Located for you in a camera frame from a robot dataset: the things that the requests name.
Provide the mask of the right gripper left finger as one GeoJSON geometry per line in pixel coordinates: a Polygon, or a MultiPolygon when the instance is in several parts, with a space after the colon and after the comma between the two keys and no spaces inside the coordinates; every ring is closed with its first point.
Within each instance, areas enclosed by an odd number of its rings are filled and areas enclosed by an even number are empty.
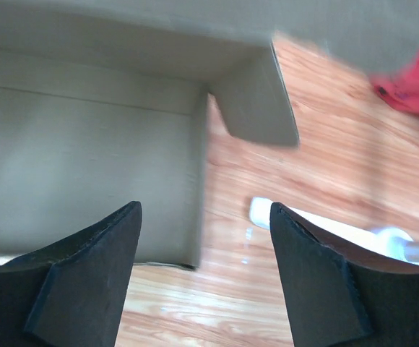
{"type": "Polygon", "coordinates": [[[0,346],[114,346],[142,206],[0,265],[0,346]]]}

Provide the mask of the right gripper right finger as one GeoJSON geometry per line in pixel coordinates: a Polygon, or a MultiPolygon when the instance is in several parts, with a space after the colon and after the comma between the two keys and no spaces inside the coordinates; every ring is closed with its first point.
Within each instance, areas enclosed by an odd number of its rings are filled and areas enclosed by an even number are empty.
{"type": "Polygon", "coordinates": [[[335,236],[278,202],[270,234],[296,346],[419,346],[419,265],[335,236]]]}

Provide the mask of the brown cardboard box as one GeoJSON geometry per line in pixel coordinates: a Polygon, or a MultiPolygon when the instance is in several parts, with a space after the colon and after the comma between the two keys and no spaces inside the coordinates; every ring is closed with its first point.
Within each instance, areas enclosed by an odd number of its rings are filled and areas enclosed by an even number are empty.
{"type": "Polygon", "coordinates": [[[197,267],[207,99],[295,148],[283,33],[369,74],[419,52],[419,1],[0,1],[0,253],[142,203],[138,263],[197,267]]]}

